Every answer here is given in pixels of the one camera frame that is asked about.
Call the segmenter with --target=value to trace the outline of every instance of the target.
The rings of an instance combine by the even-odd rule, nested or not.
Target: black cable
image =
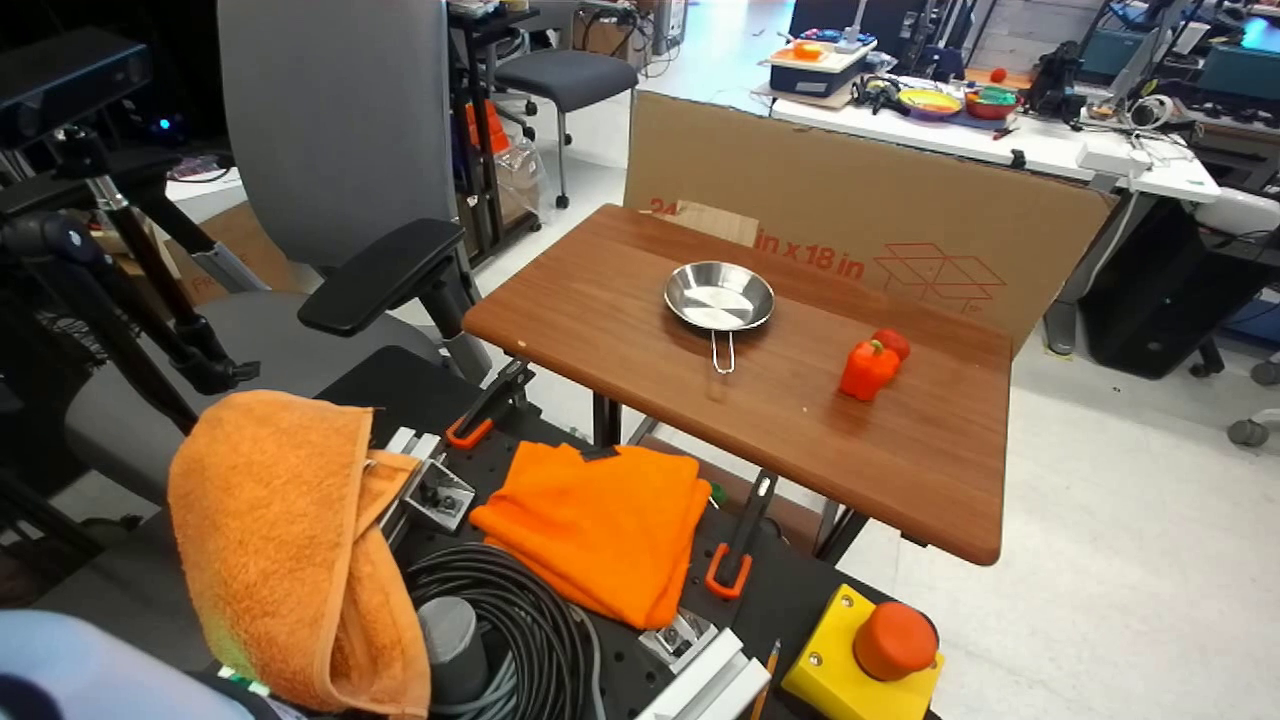
[[[480,628],[498,631],[511,651],[511,698],[489,698],[489,711],[474,716],[595,716],[594,670],[601,660],[594,639],[572,609],[523,566],[489,546],[464,542],[423,549],[406,570],[406,581],[418,603],[428,603],[434,598],[467,600],[480,617]]]

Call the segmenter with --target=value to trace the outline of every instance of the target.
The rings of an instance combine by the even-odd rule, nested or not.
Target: table leg
[[[869,530],[872,517],[856,514],[856,509],[840,509],[835,523],[828,530],[828,537],[818,546],[818,562],[840,566],[840,555],[849,554],[849,546]]]
[[[605,392],[594,392],[594,446],[618,450],[626,439],[626,409]]]
[[[1105,226],[1105,232],[1096,232],[1096,241],[1088,245],[1088,252],[1081,258],[1076,274],[1064,282],[1064,289],[1058,292],[1058,299],[1043,312],[1043,346],[1059,356],[1076,351],[1076,316],[1081,316],[1081,299],[1094,289],[1094,282],[1101,277],[1101,270],[1126,249],[1126,241],[1137,232],[1137,226],[1155,207],[1155,196],[1142,196],[1134,192],[1113,220]]]

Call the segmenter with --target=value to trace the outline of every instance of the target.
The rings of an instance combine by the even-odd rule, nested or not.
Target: chair backrest
[[[219,67],[247,201],[291,259],[455,220],[444,0],[219,0]]]

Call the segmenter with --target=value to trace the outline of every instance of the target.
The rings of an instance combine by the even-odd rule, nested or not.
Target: wooden table
[[[778,316],[742,337],[732,375],[713,373],[709,337],[662,299],[687,259],[749,264],[779,295]],[[590,218],[485,295],[464,328],[910,542],[1002,562],[1011,351],[990,328],[626,207]],[[872,328],[902,328],[912,356],[875,406],[856,406],[835,382]]]

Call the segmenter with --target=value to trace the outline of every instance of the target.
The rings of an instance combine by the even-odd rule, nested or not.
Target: table top
[[[940,156],[966,156],[977,164],[1017,164],[1017,153],[1024,156],[1028,174],[1039,176],[1059,176],[1059,179],[1096,179],[1096,167],[1088,167],[1083,146],[1094,135],[1113,135],[1105,130],[1081,130],[1072,131],[1070,123],[1050,123],[1037,117],[1020,117],[1009,135],[998,142],[992,130],[977,123],[957,123],[957,121],[918,121],[902,113],[872,113],[872,107],[811,107],[796,101],[778,101],[774,106],[778,121],[808,123],[808,130],[828,130],[828,131],[849,131],[849,135],[869,135],[880,146],[903,146],[920,153],[940,153]],[[1214,203],[1215,201],[1215,179],[1200,164],[1200,156],[1176,142],[1176,135],[1143,135],[1142,153],[1148,156],[1148,174],[1134,179],[1137,192],[1148,196],[1170,196],[1170,201],[1187,201],[1187,203]]]
[[[779,295],[778,316],[735,342],[732,375],[713,373],[709,337],[662,299],[687,259],[749,264]],[[464,328],[910,542],[1002,562],[1011,351],[980,325],[601,207],[485,295]],[[856,406],[835,382],[849,349],[875,328],[902,328],[912,356],[875,406]]]

